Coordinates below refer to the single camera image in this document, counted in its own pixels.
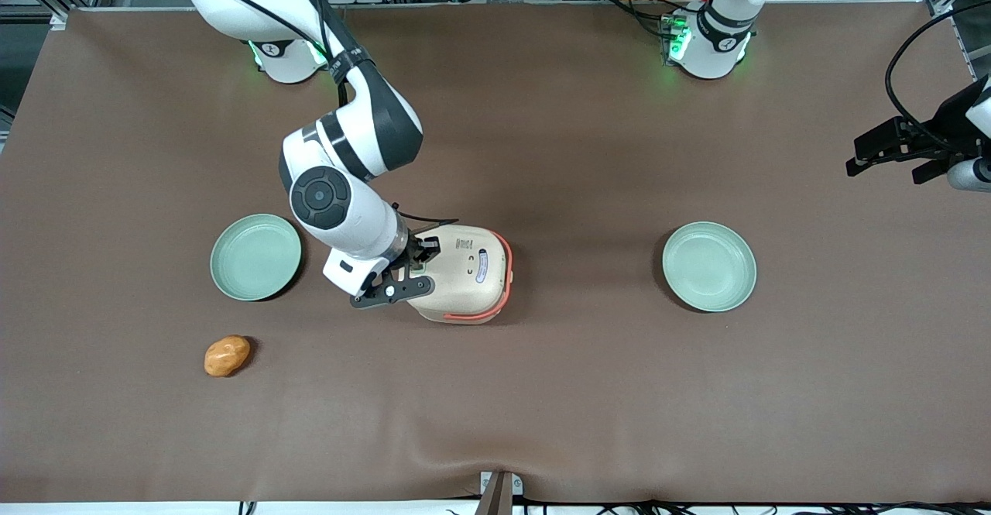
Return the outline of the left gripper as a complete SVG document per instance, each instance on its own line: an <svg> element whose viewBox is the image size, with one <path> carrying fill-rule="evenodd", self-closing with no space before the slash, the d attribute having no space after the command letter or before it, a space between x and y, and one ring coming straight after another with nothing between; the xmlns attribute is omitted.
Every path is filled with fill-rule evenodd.
<svg viewBox="0 0 991 515"><path fill-rule="evenodd" d="M957 162L989 159L989 75L985 74L938 106L928 127L945 141L946 158L912 169L914 184L946 177L957 184ZM901 116L892 117L853 139L854 156L845 163L847 177L856 177L881 163L931 159L934 144Z"/></svg>

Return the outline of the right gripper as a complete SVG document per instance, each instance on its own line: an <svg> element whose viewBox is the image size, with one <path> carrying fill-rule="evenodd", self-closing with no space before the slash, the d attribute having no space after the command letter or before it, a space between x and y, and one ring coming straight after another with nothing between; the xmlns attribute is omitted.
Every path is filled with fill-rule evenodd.
<svg viewBox="0 0 991 515"><path fill-rule="evenodd" d="M351 296L354 309L372 309L408 302L434 292L432 278L413 271L421 270L441 252L438 236L419 239L412 234L403 250L403 265L386 267L393 261L393 251L386 248L333 247L322 268L323 276Z"/></svg>

